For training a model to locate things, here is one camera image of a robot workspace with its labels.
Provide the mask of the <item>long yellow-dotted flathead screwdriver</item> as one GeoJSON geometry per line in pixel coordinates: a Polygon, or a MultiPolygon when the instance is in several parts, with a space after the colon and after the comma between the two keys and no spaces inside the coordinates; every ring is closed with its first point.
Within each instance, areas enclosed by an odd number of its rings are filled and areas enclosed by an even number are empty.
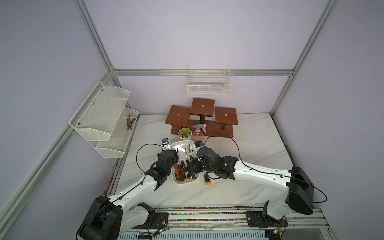
{"type": "Polygon", "coordinates": [[[188,146],[186,146],[186,167],[187,167],[187,179],[192,178],[191,174],[191,168],[190,168],[190,159],[191,159],[191,152],[188,146]]]}

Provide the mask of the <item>stubby black yellow screwdriver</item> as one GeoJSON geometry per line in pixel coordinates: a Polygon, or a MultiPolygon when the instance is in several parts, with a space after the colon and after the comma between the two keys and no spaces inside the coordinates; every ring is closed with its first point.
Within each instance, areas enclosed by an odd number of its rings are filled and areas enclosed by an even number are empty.
{"type": "Polygon", "coordinates": [[[204,172],[204,181],[206,186],[209,186],[211,184],[211,179],[207,172],[204,172]]]}

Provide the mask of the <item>white plastic storage box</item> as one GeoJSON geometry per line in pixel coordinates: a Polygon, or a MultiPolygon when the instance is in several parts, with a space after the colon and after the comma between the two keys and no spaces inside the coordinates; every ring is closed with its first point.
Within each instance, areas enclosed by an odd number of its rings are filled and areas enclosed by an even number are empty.
{"type": "MultiPolygon", "coordinates": [[[[181,153],[182,160],[185,163],[185,166],[186,166],[186,146],[189,147],[190,152],[191,152],[191,159],[190,159],[190,164],[191,164],[191,161],[197,158],[197,155],[196,155],[197,149],[195,147],[194,142],[191,140],[184,140],[184,141],[179,141],[179,142],[175,142],[175,143],[171,144],[171,148],[172,148],[171,150],[177,151],[177,149],[179,149],[179,151],[181,153]]],[[[194,176],[192,176],[191,179],[189,179],[189,180],[186,179],[184,182],[180,182],[180,181],[177,181],[175,178],[175,171],[174,171],[174,167],[173,167],[172,172],[171,172],[171,176],[172,176],[172,180],[173,180],[174,184],[176,184],[178,186],[182,186],[182,185],[188,185],[188,184],[192,184],[192,183],[197,182],[199,180],[201,174],[195,174],[194,176]]]]}

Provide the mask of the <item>black orange hex-collar screwdriver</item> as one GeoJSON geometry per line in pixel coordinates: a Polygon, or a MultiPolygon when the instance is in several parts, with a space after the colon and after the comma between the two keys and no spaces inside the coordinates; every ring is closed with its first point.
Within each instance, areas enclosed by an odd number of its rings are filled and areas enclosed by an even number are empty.
{"type": "Polygon", "coordinates": [[[178,171],[179,171],[180,182],[184,182],[187,179],[187,176],[186,176],[187,167],[185,166],[185,163],[182,160],[179,149],[177,149],[177,155],[178,155],[178,171]]]}

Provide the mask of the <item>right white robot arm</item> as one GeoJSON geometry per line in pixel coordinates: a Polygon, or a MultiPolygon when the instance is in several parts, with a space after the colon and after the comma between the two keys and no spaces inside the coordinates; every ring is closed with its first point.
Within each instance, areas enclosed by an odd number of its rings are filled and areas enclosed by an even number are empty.
{"type": "Polygon", "coordinates": [[[287,214],[312,215],[314,212],[315,187],[299,167],[290,170],[266,168],[236,157],[220,157],[208,147],[200,147],[189,164],[193,175],[213,173],[220,179],[250,181],[282,193],[273,201],[267,200],[262,211],[246,214],[250,227],[286,227],[287,214]]]}

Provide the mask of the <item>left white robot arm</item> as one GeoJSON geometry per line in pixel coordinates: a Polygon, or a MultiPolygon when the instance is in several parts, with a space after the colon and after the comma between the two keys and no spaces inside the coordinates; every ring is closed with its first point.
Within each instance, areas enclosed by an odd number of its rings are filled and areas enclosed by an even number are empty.
{"type": "Polygon", "coordinates": [[[143,179],[120,194],[97,197],[77,230],[76,238],[116,240],[132,228],[155,227],[155,209],[140,201],[166,182],[177,162],[175,150],[163,150],[143,179]]]}

